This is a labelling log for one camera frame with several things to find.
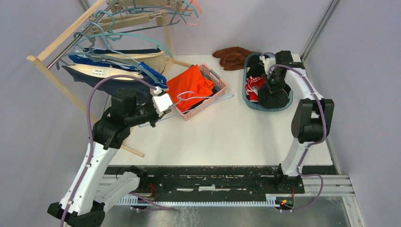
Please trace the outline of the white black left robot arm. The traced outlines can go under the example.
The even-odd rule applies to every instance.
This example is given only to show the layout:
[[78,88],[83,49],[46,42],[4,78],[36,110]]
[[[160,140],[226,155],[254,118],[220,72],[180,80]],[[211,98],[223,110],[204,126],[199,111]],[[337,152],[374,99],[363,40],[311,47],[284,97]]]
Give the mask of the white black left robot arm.
[[156,123],[174,105],[169,94],[156,88],[146,103],[138,103],[137,93],[120,90],[101,119],[89,125],[89,143],[84,160],[69,190],[60,202],[49,205],[48,214],[61,221],[60,226],[99,227],[107,212],[132,191],[144,192],[149,185],[145,172],[134,168],[123,173],[105,189],[98,186],[110,162],[134,126]]

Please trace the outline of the orange plastic hanger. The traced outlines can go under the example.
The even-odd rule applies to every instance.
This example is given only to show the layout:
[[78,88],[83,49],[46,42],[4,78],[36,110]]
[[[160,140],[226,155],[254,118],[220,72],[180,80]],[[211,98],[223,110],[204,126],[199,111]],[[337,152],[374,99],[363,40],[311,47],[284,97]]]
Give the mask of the orange plastic hanger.
[[178,23],[194,25],[186,21],[189,17],[198,21],[202,9],[195,0],[135,0],[133,13],[149,13],[149,19],[155,20],[158,26],[169,26]]

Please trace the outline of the wooden clothes rack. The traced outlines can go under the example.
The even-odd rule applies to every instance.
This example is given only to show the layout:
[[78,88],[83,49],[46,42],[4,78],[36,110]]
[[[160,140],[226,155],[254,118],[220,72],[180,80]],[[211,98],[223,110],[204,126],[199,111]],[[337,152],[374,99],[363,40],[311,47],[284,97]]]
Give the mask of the wooden clothes rack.
[[[55,60],[57,60],[61,53],[70,52],[72,51],[72,44],[74,44],[76,39],[73,37],[75,32],[82,32],[85,29],[87,21],[92,21],[96,17],[100,18],[101,16],[96,16],[96,12],[101,10],[100,7],[103,4],[106,4],[107,7],[104,9],[109,13],[116,13],[124,10],[123,13],[120,15],[128,15],[134,14],[133,10],[136,9],[134,4],[134,0],[107,0],[107,1],[96,1],[82,16],[80,16],[70,27],[68,27],[55,41],[53,41],[39,56],[28,56],[28,60],[55,86],[57,87],[68,99],[70,99],[80,110],[86,111],[87,108],[78,100],[77,97],[70,92],[65,85],[61,83],[61,81],[52,73],[51,68],[56,67]],[[174,51],[172,48],[172,41],[171,41],[171,34],[170,34],[170,26],[163,26],[166,30],[166,40],[167,43],[164,45],[166,46],[171,53],[174,55]],[[138,31],[146,30],[148,28],[148,23],[138,25],[138,26],[131,26],[122,29],[116,29],[115,32],[125,32],[129,30],[135,30],[134,34],[138,35]],[[91,45],[90,42],[84,41],[79,44],[75,48],[76,52],[86,52],[88,51],[88,47]],[[105,43],[101,37],[96,38],[95,46],[93,49],[106,49],[106,50],[116,50],[111,48],[110,46],[105,46]],[[165,53],[165,59],[167,61],[166,68],[163,73],[161,73],[164,77],[170,71],[171,67],[176,64],[176,60],[173,57],[169,57],[167,53]],[[58,61],[59,69],[63,69],[63,65],[72,65],[72,60],[69,59],[69,56],[63,57],[60,61]],[[115,75],[109,77],[109,79],[124,77],[124,78],[132,78],[134,80],[138,80],[133,76],[128,75]],[[148,96],[139,95],[144,101],[148,100]]]

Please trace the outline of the red white garment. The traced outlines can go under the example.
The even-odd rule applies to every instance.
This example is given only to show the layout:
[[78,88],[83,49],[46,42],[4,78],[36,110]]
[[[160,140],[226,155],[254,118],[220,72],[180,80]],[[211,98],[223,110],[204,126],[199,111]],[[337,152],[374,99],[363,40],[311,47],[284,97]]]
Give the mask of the red white garment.
[[266,83],[264,77],[248,78],[245,83],[245,94],[250,102],[258,102],[258,91]]

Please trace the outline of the orange folded garment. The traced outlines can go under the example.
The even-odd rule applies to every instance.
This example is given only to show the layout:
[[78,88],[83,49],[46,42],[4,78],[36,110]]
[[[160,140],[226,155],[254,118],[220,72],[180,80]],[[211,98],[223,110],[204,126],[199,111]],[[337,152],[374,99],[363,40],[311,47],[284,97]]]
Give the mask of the orange folded garment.
[[213,95],[215,83],[204,77],[199,65],[193,65],[167,82],[168,94],[181,112]]

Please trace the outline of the black garment in basket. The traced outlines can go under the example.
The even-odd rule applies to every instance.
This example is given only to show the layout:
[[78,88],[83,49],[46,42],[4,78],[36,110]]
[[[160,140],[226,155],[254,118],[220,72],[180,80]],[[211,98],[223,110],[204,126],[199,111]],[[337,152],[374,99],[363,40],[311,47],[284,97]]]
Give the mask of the black garment in basket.
[[259,78],[263,77],[264,73],[264,65],[261,63],[259,55],[250,56],[246,65],[246,77]]

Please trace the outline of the wooden clip hanger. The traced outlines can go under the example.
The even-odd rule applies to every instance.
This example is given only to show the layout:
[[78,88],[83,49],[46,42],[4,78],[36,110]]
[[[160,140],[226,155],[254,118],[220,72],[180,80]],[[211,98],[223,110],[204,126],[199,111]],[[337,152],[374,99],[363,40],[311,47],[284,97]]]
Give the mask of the wooden clip hanger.
[[86,31],[87,34],[99,34],[102,31],[110,32],[116,29],[122,29],[131,26],[138,26],[146,23],[150,23],[152,20],[156,21],[156,26],[168,26],[169,19],[165,10],[156,12],[143,12],[128,15],[113,15],[106,13],[107,16],[100,18],[96,25],[92,25],[91,28]]

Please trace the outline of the teal plastic hanger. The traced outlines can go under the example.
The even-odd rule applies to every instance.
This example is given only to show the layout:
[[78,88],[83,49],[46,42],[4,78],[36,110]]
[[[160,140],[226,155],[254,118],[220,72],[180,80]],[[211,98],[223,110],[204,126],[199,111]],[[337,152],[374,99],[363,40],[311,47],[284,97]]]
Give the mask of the teal plastic hanger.
[[[117,15],[117,14],[120,14],[120,13],[123,13],[124,12],[124,10],[121,10],[120,12],[116,12],[116,13],[110,13],[110,14],[113,14],[113,15]],[[99,10],[99,11],[97,11],[96,12],[96,16],[101,16],[101,17],[103,17],[103,16],[107,16],[106,15],[106,13],[109,13],[109,12],[107,12],[107,11],[105,11],[105,10]],[[87,21],[87,23],[86,23],[86,27],[85,27],[85,29],[84,30],[82,30],[82,32],[85,32],[86,33],[86,31],[88,31],[90,28],[91,28],[91,26],[92,25],[96,25],[97,26],[97,24],[96,24],[96,22],[98,22],[99,20],[100,20],[100,18],[98,18],[98,17],[96,17],[95,19],[93,19],[92,21]],[[134,32],[135,32],[135,30],[129,30],[129,31],[125,31],[125,32],[122,32],[122,33],[127,33],[127,34],[131,34],[131,35],[135,35],[134,34]],[[102,31],[101,33],[116,33],[115,32],[115,30],[113,30],[113,31],[110,31],[110,32],[104,32],[104,31]],[[111,40],[111,41],[113,41],[113,42],[115,42],[115,41],[118,41],[118,40],[113,40],[112,38],[113,37],[118,37],[118,36],[108,36],[107,38],[105,38],[105,37],[101,37],[102,39],[103,39],[103,41],[104,41],[104,43],[105,43],[105,46],[109,46],[109,43],[108,43],[108,40]],[[171,51],[166,47],[166,46],[164,46],[164,45],[162,45],[161,43],[160,43],[160,46],[157,46],[157,44],[155,44],[156,45],[156,47],[157,48],[161,48],[165,53],[167,53],[168,54],[168,56],[169,57],[173,57],[174,55],[171,53]]]

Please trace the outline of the brown cloth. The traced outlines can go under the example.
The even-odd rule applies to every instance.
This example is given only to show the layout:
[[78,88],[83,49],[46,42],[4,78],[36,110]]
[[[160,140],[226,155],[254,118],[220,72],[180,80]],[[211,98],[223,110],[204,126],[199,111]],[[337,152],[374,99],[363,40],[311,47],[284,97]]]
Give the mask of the brown cloth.
[[219,59],[223,70],[234,71],[243,69],[246,57],[252,53],[242,47],[228,47],[215,51],[212,56]]

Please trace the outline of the blue white-lettered underwear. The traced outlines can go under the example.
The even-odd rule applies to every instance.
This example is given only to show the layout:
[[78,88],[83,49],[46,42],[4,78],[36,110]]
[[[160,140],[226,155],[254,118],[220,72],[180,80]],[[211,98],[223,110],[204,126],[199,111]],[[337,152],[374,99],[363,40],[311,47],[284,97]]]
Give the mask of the blue white-lettered underwear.
[[120,73],[146,80],[153,86],[168,89],[167,80],[161,73],[142,61],[136,62],[126,56],[121,59],[109,55],[74,54],[69,55],[69,59],[73,62],[69,66],[70,69],[78,70],[88,76],[106,78]]

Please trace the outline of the black striped underwear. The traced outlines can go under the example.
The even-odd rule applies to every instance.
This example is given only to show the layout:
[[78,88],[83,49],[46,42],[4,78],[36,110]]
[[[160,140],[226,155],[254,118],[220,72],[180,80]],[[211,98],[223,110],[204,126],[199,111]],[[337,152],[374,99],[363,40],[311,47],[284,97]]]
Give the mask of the black striped underwear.
[[258,104],[265,109],[284,108],[289,101],[288,93],[284,89],[270,91],[265,84],[258,90]]

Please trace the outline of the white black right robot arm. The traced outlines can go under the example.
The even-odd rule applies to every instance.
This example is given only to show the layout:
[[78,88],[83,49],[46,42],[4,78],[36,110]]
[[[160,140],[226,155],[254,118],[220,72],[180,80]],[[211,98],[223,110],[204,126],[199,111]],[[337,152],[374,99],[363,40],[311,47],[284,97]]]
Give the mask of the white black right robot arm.
[[324,98],[313,86],[301,61],[295,61],[290,51],[259,56],[265,70],[267,90],[277,94],[289,87],[298,105],[291,122],[293,141],[284,161],[279,165],[273,187],[287,192],[301,181],[302,168],[312,146],[325,142],[329,135],[334,101]]

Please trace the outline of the cream navy labelled underwear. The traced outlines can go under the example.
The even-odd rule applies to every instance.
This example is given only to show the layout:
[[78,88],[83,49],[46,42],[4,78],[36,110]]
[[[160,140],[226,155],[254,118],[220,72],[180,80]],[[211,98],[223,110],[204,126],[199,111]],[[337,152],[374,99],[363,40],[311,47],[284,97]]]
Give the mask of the cream navy labelled underwear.
[[[101,80],[115,75],[133,76],[137,79],[148,82],[147,79],[145,79],[142,75],[138,75],[136,72],[129,72],[120,69],[85,64],[63,65],[62,67],[73,77],[75,82],[82,82],[91,87],[95,87],[95,85]],[[101,84],[97,89],[104,91],[109,95],[116,95],[117,92],[122,90],[133,90],[137,92],[137,94],[145,96],[150,94],[149,86],[132,78],[124,77],[110,79]]]

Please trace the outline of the teal oval laundry basket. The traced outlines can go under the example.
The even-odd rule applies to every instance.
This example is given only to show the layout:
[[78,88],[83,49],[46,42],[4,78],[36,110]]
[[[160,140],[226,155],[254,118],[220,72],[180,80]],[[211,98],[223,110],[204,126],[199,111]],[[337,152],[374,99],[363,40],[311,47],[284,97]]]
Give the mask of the teal oval laundry basket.
[[249,54],[244,62],[243,69],[243,81],[242,81],[242,97],[246,105],[254,110],[264,111],[264,112],[278,112],[283,111],[290,107],[293,101],[293,92],[289,86],[285,86],[283,93],[287,96],[287,102],[279,107],[262,107],[258,103],[258,90],[264,84],[263,73],[264,66],[260,65],[259,57],[262,55],[261,52],[254,52]]

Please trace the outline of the beige navy-trimmed underwear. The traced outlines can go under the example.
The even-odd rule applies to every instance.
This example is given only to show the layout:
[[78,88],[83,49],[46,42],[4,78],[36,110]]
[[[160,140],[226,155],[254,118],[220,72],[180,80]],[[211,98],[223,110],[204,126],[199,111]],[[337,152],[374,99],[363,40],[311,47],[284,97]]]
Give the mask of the beige navy-trimmed underwear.
[[167,63],[165,59],[165,52],[159,48],[114,51],[106,49],[94,49],[93,52],[133,62],[133,60],[130,59],[132,58],[139,62],[144,62],[146,65],[159,73],[164,72]]

